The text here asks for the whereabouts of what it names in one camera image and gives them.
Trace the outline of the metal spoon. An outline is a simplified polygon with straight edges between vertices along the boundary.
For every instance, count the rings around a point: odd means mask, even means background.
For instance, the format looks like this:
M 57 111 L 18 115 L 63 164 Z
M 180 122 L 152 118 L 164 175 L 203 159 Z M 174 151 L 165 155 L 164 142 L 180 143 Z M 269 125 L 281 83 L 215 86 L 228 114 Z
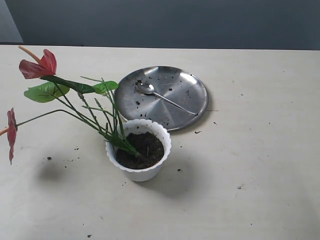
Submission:
M 161 94 L 157 93 L 154 86 L 152 84 L 149 84 L 149 83 L 137 83 L 136 84 L 136 87 L 140 90 L 141 93 L 143 93 L 144 95 L 154 95 L 170 104 L 172 104 L 173 106 L 193 115 L 193 116 L 197 116 L 198 114 L 197 113 L 194 113 L 194 112 L 191 112 L 187 109 L 185 109 L 184 107 L 176 104 L 175 102 L 169 100 L 168 98 L 162 96 Z

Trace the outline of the dark soil in pot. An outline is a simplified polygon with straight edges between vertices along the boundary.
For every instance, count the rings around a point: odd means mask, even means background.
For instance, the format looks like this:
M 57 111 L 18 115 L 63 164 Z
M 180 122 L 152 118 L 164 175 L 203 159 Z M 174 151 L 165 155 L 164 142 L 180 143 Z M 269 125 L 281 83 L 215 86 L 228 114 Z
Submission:
M 130 133 L 126 139 L 140 153 L 139 156 L 135 156 L 122 149 L 117 150 L 116 159 L 126 168 L 147 169 L 158 163 L 164 156 L 163 144 L 150 132 Z

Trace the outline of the round steel plate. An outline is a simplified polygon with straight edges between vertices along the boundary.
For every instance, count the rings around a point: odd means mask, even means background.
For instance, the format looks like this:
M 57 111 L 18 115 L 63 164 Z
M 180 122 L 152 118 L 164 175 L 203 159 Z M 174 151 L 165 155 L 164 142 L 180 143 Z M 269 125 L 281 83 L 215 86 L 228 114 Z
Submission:
M 137 83 L 153 85 L 158 94 L 198 115 L 191 115 L 155 95 L 141 93 Z M 174 131 L 198 121 L 210 97 L 194 74 L 173 66 L 149 66 L 125 76 L 114 91 L 114 99 L 125 120 L 147 119 Z

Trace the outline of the white plastic flower pot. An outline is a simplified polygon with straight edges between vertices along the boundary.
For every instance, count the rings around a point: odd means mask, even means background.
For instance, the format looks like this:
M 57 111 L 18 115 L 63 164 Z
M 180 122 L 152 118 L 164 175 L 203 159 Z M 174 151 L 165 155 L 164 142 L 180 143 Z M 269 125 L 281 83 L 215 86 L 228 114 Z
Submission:
M 106 154 L 111 163 L 119 168 L 124 175 L 131 181 L 134 182 L 145 182 L 153 177 L 155 177 L 162 164 L 167 160 L 171 152 L 171 138 L 168 131 L 159 123 L 149 120 L 149 119 L 134 119 L 129 120 L 123 124 L 124 134 L 128 136 L 129 134 L 144 134 L 151 133 L 162 143 L 163 146 L 163 157 L 155 165 L 144 168 L 144 169 L 130 169 L 121 165 L 116 158 L 116 147 L 114 147 L 110 142 L 105 143 Z

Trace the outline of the artificial red anthurium plant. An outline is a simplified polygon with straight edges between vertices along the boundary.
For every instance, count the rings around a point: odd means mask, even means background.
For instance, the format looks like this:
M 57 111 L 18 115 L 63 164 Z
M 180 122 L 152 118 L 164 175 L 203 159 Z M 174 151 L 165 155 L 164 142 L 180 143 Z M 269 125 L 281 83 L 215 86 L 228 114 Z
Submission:
M 120 117 L 118 106 L 115 101 L 114 90 L 118 84 L 114 81 L 105 81 L 103 78 L 95 80 L 95 85 L 66 80 L 57 76 L 57 60 L 53 52 L 43 50 L 42 57 L 37 57 L 33 52 L 23 46 L 19 49 L 29 55 L 33 61 L 23 59 L 18 69 L 26 80 L 41 79 L 43 84 L 30 87 L 24 92 L 24 96 L 37 103 L 49 103 L 59 101 L 68 109 L 62 109 L 62 113 L 85 123 L 96 130 L 103 138 L 113 144 L 116 148 L 125 153 L 139 157 L 141 154 L 127 140 L 123 122 Z M 73 90 L 83 103 L 83 108 L 88 110 L 90 115 L 81 113 L 67 98 L 67 93 Z M 96 107 L 92 107 L 85 99 L 86 94 L 97 94 L 106 97 L 111 103 L 110 111 L 104 109 L 98 99 L 95 99 Z

